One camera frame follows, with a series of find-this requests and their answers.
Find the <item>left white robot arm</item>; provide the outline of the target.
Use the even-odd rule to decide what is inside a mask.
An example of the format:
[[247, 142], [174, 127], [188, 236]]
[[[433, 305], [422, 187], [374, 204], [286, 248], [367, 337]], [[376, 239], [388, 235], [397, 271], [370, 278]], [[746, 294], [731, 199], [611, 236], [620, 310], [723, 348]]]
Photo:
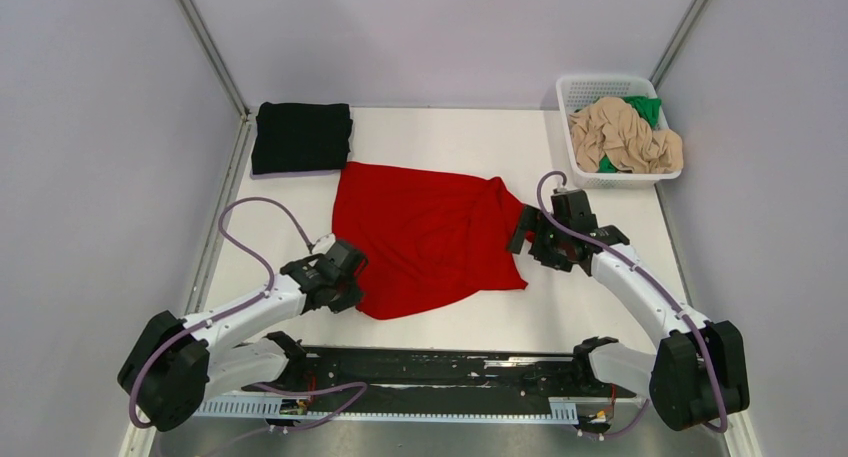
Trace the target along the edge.
[[177, 317], [153, 316], [117, 375], [138, 427], [166, 432], [188, 420], [206, 401], [230, 391], [274, 382], [298, 388], [306, 377], [305, 351], [272, 326], [327, 308], [357, 306], [365, 253], [331, 239], [322, 251], [271, 270], [265, 284], [230, 303]]

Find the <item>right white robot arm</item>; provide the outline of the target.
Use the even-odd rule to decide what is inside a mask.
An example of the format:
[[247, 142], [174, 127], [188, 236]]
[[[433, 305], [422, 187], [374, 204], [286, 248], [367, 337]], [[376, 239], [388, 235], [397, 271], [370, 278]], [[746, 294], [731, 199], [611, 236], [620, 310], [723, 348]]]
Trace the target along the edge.
[[716, 322], [677, 299], [642, 263], [616, 226], [599, 226], [587, 194], [557, 190], [552, 209], [526, 205], [508, 245], [542, 266], [580, 268], [610, 291], [650, 338], [652, 352], [612, 337], [593, 337], [574, 349], [571, 380], [584, 394], [608, 384], [651, 401], [662, 422], [681, 431], [721, 426], [750, 406], [743, 336], [729, 321]]

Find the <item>red t-shirt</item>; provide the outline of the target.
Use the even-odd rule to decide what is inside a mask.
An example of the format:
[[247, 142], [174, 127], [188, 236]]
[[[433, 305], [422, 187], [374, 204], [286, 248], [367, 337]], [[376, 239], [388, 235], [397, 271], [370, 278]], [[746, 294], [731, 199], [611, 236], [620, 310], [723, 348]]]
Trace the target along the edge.
[[523, 208], [499, 177], [348, 164], [331, 227], [368, 259], [358, 310], [389, 320], [525, 289], [508, 249]]

